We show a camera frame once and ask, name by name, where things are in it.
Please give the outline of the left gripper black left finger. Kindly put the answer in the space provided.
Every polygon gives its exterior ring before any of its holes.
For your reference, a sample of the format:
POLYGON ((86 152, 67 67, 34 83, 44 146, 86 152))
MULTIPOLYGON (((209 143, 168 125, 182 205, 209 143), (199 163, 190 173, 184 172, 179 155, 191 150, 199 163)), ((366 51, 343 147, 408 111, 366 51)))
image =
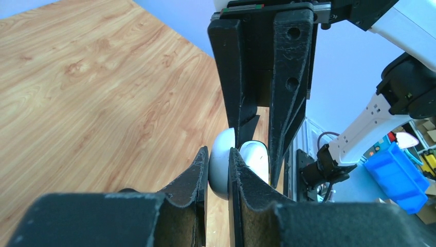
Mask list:
POLYGON ((158 192, 48 193, 8 246, 205 246, 208 149, 158 192))

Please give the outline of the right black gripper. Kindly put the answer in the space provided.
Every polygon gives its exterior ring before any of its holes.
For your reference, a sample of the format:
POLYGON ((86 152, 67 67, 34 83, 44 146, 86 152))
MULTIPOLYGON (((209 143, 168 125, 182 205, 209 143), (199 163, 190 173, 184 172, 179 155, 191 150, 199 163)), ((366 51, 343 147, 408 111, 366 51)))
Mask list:
POLYGON ((328 23, 330 1, 230 1, 208 26, 235 146, 252 140, 257 105, 269 106, 270 184, 305 113, 314 24, 328 23))

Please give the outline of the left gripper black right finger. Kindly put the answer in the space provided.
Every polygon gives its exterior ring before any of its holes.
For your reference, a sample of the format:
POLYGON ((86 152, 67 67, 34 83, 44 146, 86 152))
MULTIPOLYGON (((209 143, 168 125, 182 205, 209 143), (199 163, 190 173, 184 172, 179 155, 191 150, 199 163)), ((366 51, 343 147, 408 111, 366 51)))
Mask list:
POLYGON ((237 163, 231 246, 435 246, 435 229, 388 203, 294 202, 237 163))

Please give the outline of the white earbud charging case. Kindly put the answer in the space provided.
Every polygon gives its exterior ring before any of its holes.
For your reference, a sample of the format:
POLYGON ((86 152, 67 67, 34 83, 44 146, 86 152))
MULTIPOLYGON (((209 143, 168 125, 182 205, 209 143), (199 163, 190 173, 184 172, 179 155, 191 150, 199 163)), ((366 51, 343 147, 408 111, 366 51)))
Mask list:
POLYGON ((228 200, 230 173, 237 163, 248 167, 264 183, 270 184, 270 157, 267 146, 258 140, 249 140, 236 145, 235 130, 228 128, 214 140, 209 157, 208 182, 216 196, 228 200))

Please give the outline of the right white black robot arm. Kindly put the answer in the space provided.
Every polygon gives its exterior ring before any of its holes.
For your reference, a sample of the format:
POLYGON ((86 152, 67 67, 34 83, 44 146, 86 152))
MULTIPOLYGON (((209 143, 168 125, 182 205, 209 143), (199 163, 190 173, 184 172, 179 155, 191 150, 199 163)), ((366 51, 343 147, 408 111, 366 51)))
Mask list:
POLYGON ((318 160, 309 187, 349 177, 369 146, 412 119, 435 115, 435 1, 215 1, 208 36, 234 147, 255 155, 276 186, 304 118, 317 26, 347 20, 403 50, 382 73, 365 110, 318 160))

